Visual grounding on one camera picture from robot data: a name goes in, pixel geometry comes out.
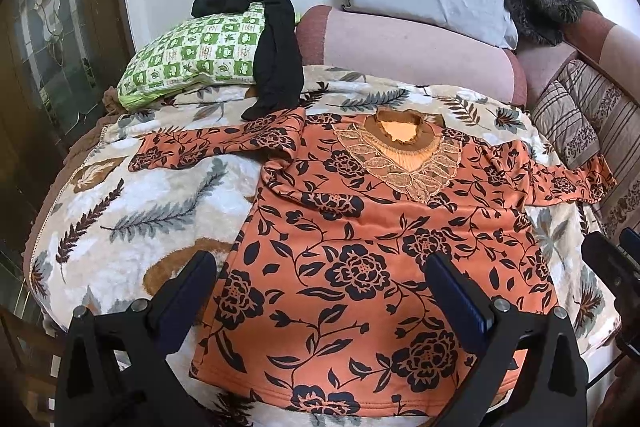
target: black garment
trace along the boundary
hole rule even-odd
[[[195,0],[191,9],[194,17],[242,13],[252,2],[264,3],[266,24],[254,56],[258,102],[242,114],[243,120],[298,107],[304,77],[293,4],[290,0]]]
[[[519,37],[546,46],[562,42],[562,25],[577,22],[582,15],[577,0],[505,0],[505,6]]]

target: silver bolt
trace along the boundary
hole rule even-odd
[[[509,304],[509,301],[506,299],[495,299],[494,308],[497,309],[499,312],[508,312],[509,309],[511,308],[511,305]]]
[[[133,312],[143,312],[146,310],[146,307],[149,306],[149,301],[146,299],[136,299],[131,303],[131,311]]]
[[[567,316],[566,310],[562,306],[556,306],[554,308],[554,315],[559,319],[565,319]]]
[[[84,317],[87,311],[89,311],[89,309],[87,309],[85,306],[80,305],[74,308],[73,314],[76,319],[81,319],[82,317]]]

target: green and white pillow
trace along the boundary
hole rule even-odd
[[[162,96],[201,84],[254,84],[254,55],[264,30],[264,5],[242,14],[215,14],[176,26],[131,59],[118,98],[135,110]]]

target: fleece blanket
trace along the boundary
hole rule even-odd
[[[111,313],[136,298],[152,297],[198,250],[210,251],[222,267],[252,206],[264,158],[222,155],[182,171],[129,172],[127,166],[145,134],[239,124],[253,97],[254,88],[247,86],[193,86],[105,125],[96,146],[68,173],[62,189],[50,195],[50,208],[36,222],[25,252],[31,291],[61,328],[68,327],[78,304],[94,314]],[[520,139],[538,162],[560,163],[526,113],[468,89],[413,86],[306,66],[300,105],[307,114],[374,113],[378,107],[440,114],[447,127],[490,144]],[[598,229],[596,219],[588,205],[577,203],[530,207],[527,213],[559,303],[569,313],[580,352],[588,357],[620,320],[612,294],[580,257],[582,238]],[[167,360],[218,425],[367,426],[384,421],[385,426],[415,427],[425,420],[415,411],[405,415],[401,404],[396,416],[382,419],[289,412],[252,402],[188,377],[194,340],[192,328],[180,351]]]

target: orange floral shirt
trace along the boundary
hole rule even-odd
[[[393,139],[396,123],[413,137]],[[546,313],[556,294],[524,205],[594,203],[615,183],[599,155],[574,170],[546,167],[519,140],[490,146],[414,111],[305,117],[298,108],[161,132],[145,137],[129,169],[260,149],[270,159],[191,374],[303,412],[439,413],[474,357],[424,282],[427,256],[444,252],[490,297]]]

